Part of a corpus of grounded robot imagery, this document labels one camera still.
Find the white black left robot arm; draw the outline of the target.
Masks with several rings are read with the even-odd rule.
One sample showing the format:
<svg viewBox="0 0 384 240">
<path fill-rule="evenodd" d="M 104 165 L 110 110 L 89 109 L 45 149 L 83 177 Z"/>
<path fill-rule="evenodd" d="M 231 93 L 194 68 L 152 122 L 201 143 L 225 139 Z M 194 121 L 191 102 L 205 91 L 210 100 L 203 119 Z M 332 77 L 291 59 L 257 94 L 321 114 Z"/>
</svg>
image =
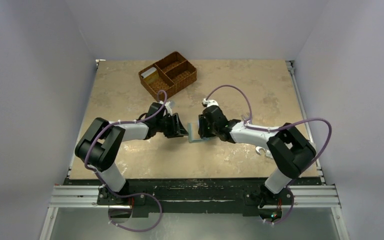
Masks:
<svg viewBox="0 0 384 240">
<path fill-rule="evenodd" d="M 110 122 L 95 118 L 77 143 L 74 154 L 104 181 L 110 199 L 122 205 L 129 199 L 129 182 L 115 163 L 121 143 L 148 140 L 156 133 L 163 133 L 168 139 L 189 134 L 168 103 L 153 102 L 136 121 Z"/>
</svg>

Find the brown woven divided basket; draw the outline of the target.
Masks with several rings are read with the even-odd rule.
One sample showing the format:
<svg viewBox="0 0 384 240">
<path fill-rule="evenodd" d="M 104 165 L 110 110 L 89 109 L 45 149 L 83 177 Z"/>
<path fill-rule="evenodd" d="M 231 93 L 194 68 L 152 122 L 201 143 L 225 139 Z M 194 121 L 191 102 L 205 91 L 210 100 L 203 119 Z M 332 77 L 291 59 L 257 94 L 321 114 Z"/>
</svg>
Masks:
<svg viewBox="0 0 384 240">
<path fill-rule="evenodd" d="M 156 72 L 147 78 L 141 74 L 151 67 Z M 138 72 L 140 83 L 155 100 L 163 100 L 163 90 L 170 98 L 197 80 L 197 68 L 177 51 L 154 62 Z"/>
</svg>

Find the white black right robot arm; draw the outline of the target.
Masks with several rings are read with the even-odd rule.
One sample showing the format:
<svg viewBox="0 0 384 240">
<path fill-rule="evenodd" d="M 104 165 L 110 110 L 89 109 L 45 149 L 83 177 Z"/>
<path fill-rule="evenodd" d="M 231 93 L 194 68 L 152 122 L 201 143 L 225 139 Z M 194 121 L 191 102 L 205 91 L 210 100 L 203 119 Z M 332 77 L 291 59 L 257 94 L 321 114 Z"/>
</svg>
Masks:
<svg viewBox="0 0 384 240">
<path fill-rule="evenodd" d="M 316 156 L 316 150 L 301 132 L 289 123 L 281 130 L 261 130 L 239 119 L 228 120 L 217 105 L 205 104 L 198 116 L 201 138 L 218 137 L 223 142 L 248 144 L 271 153 L 276 169 L 263 184 L 260 196 L 268 204 L 280 198 L 281 191 L 297 179 Z"/>
</svg>

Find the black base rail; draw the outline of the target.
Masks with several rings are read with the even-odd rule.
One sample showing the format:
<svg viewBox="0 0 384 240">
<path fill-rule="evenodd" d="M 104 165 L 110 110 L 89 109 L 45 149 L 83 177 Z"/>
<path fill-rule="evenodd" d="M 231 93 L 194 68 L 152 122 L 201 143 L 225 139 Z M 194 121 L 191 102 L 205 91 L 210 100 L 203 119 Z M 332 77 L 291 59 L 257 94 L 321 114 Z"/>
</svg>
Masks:
<svg viewBox="0 0 384 240">
<path fill-rule="evenodd" d="M 278 194 L 264 190 L 264 177 L 129 179 L 126 198 L 114 196 L 97 179 L 65 179 L 65 189 L 91 207 L 132 210 L 136 218 L 150 213 L 268 215 L 270 210 L 317 208 L 327 188 L 316 177 L 298 179 Z"/>
</svg>

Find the aluminium frame rail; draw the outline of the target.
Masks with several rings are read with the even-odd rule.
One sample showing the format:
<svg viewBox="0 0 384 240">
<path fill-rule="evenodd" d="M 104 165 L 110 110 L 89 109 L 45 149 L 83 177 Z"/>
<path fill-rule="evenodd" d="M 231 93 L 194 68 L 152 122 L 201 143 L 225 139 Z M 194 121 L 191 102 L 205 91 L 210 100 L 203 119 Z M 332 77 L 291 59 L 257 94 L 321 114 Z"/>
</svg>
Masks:
<svg viewBox="0 0 384 240">
<path fill-rule="evenodd" d="M 97 208 L 97 201 L 97 186 L 55 185 L 39 238 L 41 240 L 49 240 L 51 238 L 59 209 Z"/>
</svg>

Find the teal card holder wallet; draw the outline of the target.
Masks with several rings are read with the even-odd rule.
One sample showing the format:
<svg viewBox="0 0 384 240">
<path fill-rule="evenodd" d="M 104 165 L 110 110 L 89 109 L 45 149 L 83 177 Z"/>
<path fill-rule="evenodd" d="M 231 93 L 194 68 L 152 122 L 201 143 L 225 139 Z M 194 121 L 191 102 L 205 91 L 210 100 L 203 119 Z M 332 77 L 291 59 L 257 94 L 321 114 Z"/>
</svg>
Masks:
<svg viewBox="0 0 384 240">
<path fill-rule="evenodd" d="M 201 137 L 199 135 L 199 122 L 189 122 L 187 124 L 187 131 L 188 131 L 188 141 L 189 143 L 202 143 L 202 142 L 208 142 L 212 138 L 211 137 Z"/>
</svg>

